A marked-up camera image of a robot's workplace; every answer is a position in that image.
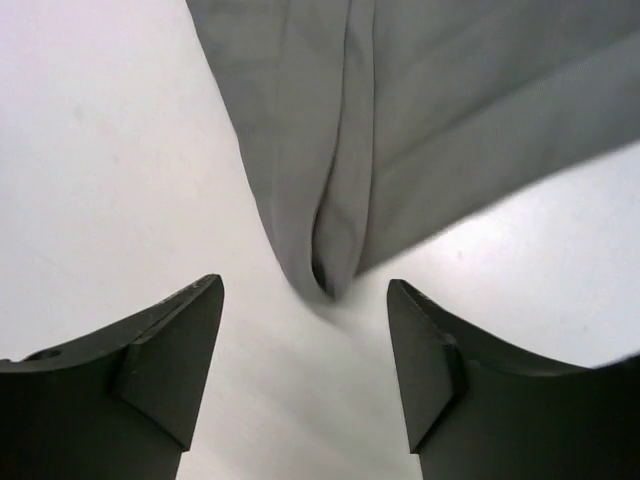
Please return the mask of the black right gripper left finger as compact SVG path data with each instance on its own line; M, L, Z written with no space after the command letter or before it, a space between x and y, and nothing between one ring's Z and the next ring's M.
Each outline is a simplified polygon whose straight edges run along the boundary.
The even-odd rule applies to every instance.
M173 479L194 437L224 302L210 274L163 301L1 363L5 479Z

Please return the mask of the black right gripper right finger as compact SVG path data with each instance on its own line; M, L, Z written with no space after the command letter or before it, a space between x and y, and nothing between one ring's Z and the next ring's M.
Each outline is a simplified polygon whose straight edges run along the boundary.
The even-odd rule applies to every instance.
M508 343L408 282L387 290L410 451L426 479L635 479L639 360L596 368Z

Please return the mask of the grey pleated skirt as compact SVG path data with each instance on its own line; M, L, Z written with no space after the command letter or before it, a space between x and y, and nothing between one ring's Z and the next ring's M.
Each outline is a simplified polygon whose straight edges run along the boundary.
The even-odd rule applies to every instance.
M315 302L639 137L635 1L192 1L280 267Z

